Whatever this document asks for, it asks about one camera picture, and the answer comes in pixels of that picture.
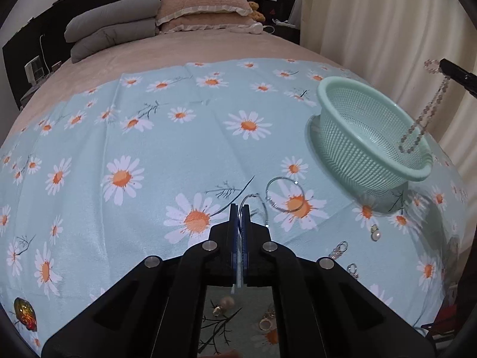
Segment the orange flower center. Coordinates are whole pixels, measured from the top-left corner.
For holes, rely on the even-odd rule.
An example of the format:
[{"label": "orange flower center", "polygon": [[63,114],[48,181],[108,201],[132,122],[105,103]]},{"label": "orange flower center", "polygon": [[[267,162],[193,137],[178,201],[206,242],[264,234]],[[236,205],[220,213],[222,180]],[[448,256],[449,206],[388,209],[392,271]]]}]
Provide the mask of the orange flower center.
[{"label": "orange flower center", "polygon": [[209,78],[209,79],[206,80],[206,84],[211,85],[211,86],[215,86],[215,85],[219,84],[219,81],[217,79],[214,79],[214,78]]},{"label": "orange flower center", "polygon": [[292,164],[291,166],[288,166],[288,170],[290,173],[295,174],[300,171],[300,167],[298,167],[296,164]]},{"label": "orange flower center", "polygon": [[433,271],[432,265],[427,264],[424,267],[424,276],[426,277],[426,279],[428,279],[432,276],[432,271]]},{"label": "orange flower center", "polygon": [[45,283],[49,280],[49,261],[45,261],[41,266],[41,276]]},{"label": "orange flower center", "polygon": [[127,128],[132,128],[134,125],[136,125],[139,122],[137,118],[133,118],[131,121],[127,123]]},{"label": "orange flower center", "polygon": [[370,219],[373,216],[373,209],[371,206],[364,205],[361,210],[361,215],[366,219]]},{"label": "orange flower center", "polygon": [[197,234],[202,233],[209,226],[209,222],[209,215],[198,210],[192,210],[184,220],[187,230]]},{"label": "orange flower center", "polygon": [[268,342],[271,345],[276,345],[278,343],[278,331],[277,331],[277,329],[274,328],[269,333],[266,333],[265,337],[267,338]]},{"label": "orange flower center", "polygon": [[257,130],[257,124],[254,123],[253,121],[242,121],[240,126],[242,127],[243,130],[246,130],[246,131],[253,132],[254,130]]},{"label": "orange flower center", "polygon": [[113,184],[117,187],[126,187],[132,175],[128,171],[119,170],[113,176]]},{"label": "orange flower center", "polygon": [[81,121],[81,116],[76,116],[75,118],[71,120],[71,125],[75,125],[80,121]]},{"label": "orange flower center", "polygon": [[58,171],[53,177],[53,183],[58,184],[59,182],[61,182],[61,179],[63,179],[63,171]]},{"label": "orange flower center", "polygon": [[291,197],[287,201],[288,210],[295,210],[300,206],[301,208],[299,210],[292,212],[292,214],[297,218],[306,217],[308,213],[312,210],[312,206],[308,203],[307,200],[304,199],[303,195],[300,195],[298,197]]},{"label": "orange flower center", "polygon": [[402,215],[397,215],[396,216],[396,221],[399,223],[401,226],[406,226],[407,220],[404,218]]}]

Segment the green plastic basket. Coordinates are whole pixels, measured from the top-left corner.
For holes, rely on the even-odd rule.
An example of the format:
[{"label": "green plastic basket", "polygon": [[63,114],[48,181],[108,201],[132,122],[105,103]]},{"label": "green plastic basket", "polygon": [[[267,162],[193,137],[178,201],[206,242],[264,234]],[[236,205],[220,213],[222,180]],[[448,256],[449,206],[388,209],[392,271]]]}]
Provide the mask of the green plastic basket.
[{"label": "green plastic basket", "polygon": [[[327,77],[318,86],[318,100],[321,154],[347,183],[390,190],[431,173],[432,154],[424,137],[412,153],[399,152],[413,120],[378,90],[350,78]],[[408,136],[406,148],[419,132],[416,128]]]}]

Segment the teddy bear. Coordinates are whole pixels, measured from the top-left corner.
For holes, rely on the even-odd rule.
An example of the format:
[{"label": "teddy bear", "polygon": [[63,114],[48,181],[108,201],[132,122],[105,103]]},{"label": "teddy bear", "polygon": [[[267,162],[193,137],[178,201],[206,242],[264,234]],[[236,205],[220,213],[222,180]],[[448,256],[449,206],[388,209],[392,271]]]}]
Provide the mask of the teddy bear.
[{"label": "teddy bear", "polygon": [[250,8],[252,8],[252,11],[253,11],[252,13],[249,14],[249,17],[251,17],[255,21],[259,21],[263,23],[265,21],[265,16],[257,11],[259,5],[254,1],[249,1],[249,6]]}]

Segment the silver screw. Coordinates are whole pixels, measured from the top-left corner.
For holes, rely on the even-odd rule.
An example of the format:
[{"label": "silver screw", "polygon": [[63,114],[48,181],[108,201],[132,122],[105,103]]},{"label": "silver screw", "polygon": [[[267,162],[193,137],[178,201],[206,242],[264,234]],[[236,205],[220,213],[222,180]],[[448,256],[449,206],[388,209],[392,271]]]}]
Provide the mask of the silver screw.
[{"label": "silver screw", "polygon": [[318,264],[323,268],[323,269],[331,269],[334,267],[334,261],[331,258],[325,257],[322,258]]},{"label": "silver screw", "polygon": [[215,241],[205,241],[203,244],[202,244],[202,249],[206,250],[206,251],[213,251],[213,250],[216,250],[217,249],[217,242]]},{"label": "silver screw", "polygon": [[278,249],[278,245],[273,241],[268,241],[263,243],[262,248],[264,251],[276,251]]},{"label": "silver screw", "polygon": [[144,260],[144,265],[148,268],[155,268],[157,265],[159,265],[160,262],[161,260],[159,259],[159,257],[149,256]]}]

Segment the curtain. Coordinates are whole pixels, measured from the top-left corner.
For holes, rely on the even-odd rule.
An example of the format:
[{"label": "curtain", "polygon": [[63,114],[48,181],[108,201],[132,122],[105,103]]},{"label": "curtain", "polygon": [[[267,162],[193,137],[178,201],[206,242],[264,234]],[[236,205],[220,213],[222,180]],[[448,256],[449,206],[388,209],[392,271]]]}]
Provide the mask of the curtain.
[{"label": "curtain", "polygon": [[[477,70],[477,31],[458,0],[302,0],[301,45],[357,73],[413,118],[442,75],[427,59]],[[451,81],[429,132],[467,186],[470,247],[477,224],[477,99]]]}]

